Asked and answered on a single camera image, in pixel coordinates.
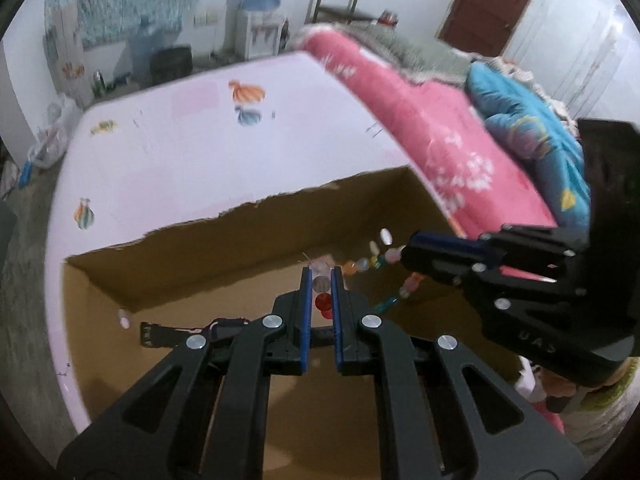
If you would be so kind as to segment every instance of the red wooden door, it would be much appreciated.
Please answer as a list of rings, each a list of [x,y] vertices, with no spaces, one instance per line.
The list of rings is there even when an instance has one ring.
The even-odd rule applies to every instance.
[[[455,0],[440,39],[466,52],[500,56],[529,0]]]

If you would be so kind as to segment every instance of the gray floor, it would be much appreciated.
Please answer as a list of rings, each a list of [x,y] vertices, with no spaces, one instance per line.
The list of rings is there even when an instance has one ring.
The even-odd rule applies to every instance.
[[[44,311],[44,253],[60,165],[6,204],[17,223],[0,285],[0,391],[27,436],[51,463],[76,434],[58,388]]]

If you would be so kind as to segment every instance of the person's hand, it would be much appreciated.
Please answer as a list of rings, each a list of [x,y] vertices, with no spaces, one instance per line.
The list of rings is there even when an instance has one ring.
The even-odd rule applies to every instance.
[[[606,381],[599,386],[590,388],[591,391],[597,390],[603,386],[611,386],[617,383],[629,368],[631,359],[627,359],[618,370]],[[540,368],[540,382],[542,388],[548,396],[551,397],[573,397],[577,391],[577,387],[571,381],[559,376],[545,368]]]

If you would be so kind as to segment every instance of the pink blanket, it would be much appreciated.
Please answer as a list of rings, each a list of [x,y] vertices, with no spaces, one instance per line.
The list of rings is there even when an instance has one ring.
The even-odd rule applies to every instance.
[[[476,238],[505,223],[555,226],[529,177],[494,142],[466,94],[408,83],[390,65],[334,30],[300,44],[349,88],[432,183],[460,234]]]

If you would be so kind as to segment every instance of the wooden chair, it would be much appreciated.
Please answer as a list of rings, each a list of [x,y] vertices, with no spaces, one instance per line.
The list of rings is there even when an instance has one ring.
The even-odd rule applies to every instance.
[[[319,16],[325,18],[325,21],[344,23],[372,22],[377,19],[377,17],[372,14],[356,10],[357,5],[358,0],[351,0],[346,7],[324,6],[322,0],[317,0],[312,22],[317,23]]]

